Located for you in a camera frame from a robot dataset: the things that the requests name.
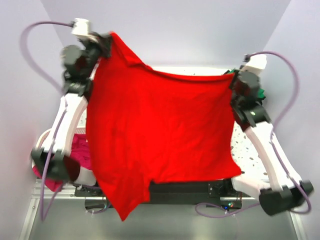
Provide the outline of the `red t shirt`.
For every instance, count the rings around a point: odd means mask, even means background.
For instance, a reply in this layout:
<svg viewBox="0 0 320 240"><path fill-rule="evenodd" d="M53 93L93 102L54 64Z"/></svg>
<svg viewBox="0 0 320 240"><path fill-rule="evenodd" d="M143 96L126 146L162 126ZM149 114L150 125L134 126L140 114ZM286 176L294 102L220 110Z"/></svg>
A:
<svg viewBox="0 0 320 240"><path fill-rule="evenodd" d="M114 32L87 106L97 182L121 220L150 200L150 183L206 182L241 174L231 155L233 74L156 71Z"/></svg>

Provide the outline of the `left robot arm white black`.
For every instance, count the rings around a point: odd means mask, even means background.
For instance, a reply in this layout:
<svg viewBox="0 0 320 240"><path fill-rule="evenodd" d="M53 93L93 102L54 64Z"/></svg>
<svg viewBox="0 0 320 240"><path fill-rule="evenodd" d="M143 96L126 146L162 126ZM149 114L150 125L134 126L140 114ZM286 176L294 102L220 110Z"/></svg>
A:
<svg viewBox="0 0 320 240"><path fill-rule="evenodd" d="M83 48L68 45L62 51L64 85L59 109L51 129L44 132L31 150L32 169L51 191L63 184L86 185L86 191L99 196L104 184L91 170L71 157L78 122L90 100L95 67L100 58L111 56L112 36L97 33L80 40Z"/></svg>

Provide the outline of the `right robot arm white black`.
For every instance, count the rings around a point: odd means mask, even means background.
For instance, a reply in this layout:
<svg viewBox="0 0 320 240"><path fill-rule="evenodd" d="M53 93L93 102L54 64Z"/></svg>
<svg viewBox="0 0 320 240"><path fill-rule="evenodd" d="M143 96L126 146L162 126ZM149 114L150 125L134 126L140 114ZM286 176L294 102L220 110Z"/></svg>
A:
<svg viewBox="0 0 320 240"><path fill-rule="evenodd" d="M271 119L258 100L260 78L252 72L237 70L229 88L234 119L257 151L268 182L253 180L242 173L225 181L223 192L230 197L238 192L253 197L269 216L293 212L304 202L310 205L314 187L310 181L303 181L291 166L273 132Z"/></svg>

